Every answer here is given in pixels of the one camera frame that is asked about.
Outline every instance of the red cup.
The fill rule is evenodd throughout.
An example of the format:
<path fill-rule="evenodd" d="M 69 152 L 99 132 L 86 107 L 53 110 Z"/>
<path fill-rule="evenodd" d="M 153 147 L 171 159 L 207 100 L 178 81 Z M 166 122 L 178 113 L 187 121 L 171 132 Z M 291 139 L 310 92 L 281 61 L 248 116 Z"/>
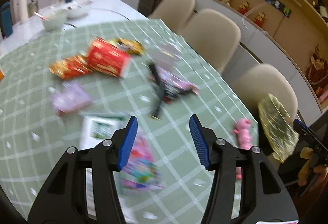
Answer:
<path fill-rule="evenodd" d="M 131 56 L 96 37 L 89 43 L 87 62 L 93 70 L 124 78 L 130 69 Z"/>

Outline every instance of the purple package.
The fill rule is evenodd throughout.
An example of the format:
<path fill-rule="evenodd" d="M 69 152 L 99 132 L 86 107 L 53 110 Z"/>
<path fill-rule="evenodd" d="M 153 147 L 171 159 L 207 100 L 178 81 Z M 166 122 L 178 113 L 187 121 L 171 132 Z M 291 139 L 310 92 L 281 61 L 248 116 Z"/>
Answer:
<path fill-rule="evenodd" d="M 198 87 L 187 80 L 182 80 L 180 77 L 166 71 L 165 69 L 157 66 L 157 71 L 159 77 L 166 83 L 172 85 L 175 88 L 178 88 L 182 91 L 189 90 L 190 88 L 195 94 L 199 93 Z"/>
<path fill-rule="evenodd" d="M 52 95 L 51 100 L 52 106 L 59 116 L 80 110 L 91 103 L 90 96 L 76 81 L 66 85 L 62 93 Z"/>

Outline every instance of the gold plastic bag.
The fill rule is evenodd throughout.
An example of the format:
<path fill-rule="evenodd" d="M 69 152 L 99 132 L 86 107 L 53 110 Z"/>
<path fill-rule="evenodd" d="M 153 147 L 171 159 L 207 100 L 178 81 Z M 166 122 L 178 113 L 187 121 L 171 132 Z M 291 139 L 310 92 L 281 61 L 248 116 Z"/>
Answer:
<path fill-rule="evenodd" d="M 273 157 L 284 163 L 294 152 L 298 133 L 291 126 L 293 120 L 272 94 L 259 103 L 259 115 L 264 133 L 273 149 Z"/>

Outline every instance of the spoon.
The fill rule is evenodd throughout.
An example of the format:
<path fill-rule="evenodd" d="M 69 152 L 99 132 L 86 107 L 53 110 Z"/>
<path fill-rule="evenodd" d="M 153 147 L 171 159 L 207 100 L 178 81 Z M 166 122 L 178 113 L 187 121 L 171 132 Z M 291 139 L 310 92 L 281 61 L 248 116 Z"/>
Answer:
<path fill-rule="evenodd" d="M 39 14 L 39 13 L 37 13 L 37 12 L 34 12 L 34 14 L 35 14 L 35 15 L 37 15 L 38 17 L 40 17 L 40 18 L 41 18 L 41 20 L 48 20 L 46 17 L 44 17 L 44 16 L 40 15 L 40 14 Z"/>

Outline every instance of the white cabinet door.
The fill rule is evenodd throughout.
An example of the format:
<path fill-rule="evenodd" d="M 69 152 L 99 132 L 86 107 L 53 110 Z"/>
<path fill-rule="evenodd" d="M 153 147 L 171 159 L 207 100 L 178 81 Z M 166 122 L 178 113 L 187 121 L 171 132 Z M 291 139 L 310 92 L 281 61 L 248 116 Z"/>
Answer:
<path fill-rule="evenodd" d="M 289 80 L 289 83 L 296 94 L 298 110 L 300 111 L 305 124 L 310 126 L 321 114 L 317 101 L 315 100 L 313 93 L 298 71 Z"/>
<path fill-rule="evenodd" d="M 203 8 L 211 8 L 213 10 L 216 10 L 223 15 L 227 16 L 229 19 L 233 20 L 239 27 L 241 31 L 241 42 L 244 45 L 247 45 L 247 42 L 249 41 L 250 37 L 252 36 L 253 32 L 258 30 L 255 28 L 252 24 L 250 24 L 247 20 L 244 21 L 245 25 L 242 22 L 242 17 L 239 16 L 237 13 L 232 11 L 231 9 L 219 4 L 218 2 L 214 0 L 195 0 L 196 6 L 195 10 L 199 11 Z"/>
<path fill-rule="evenodd" d="M 258 61 L 239 45 L 227 64 L 227 67 L 225 67 L 222 73 L 222 78 L 231 86 L 234 81 L 244 75 L 246 71 L 258 64 Z"/>
<path fill-rule="evenodd" d="M 291 79 L 297 69 L 289 58 L 274 42 L 259 30 L 255 32 L 246 45 L 263 63 L 268 63 L 277 68 L 284 77 Z"/>

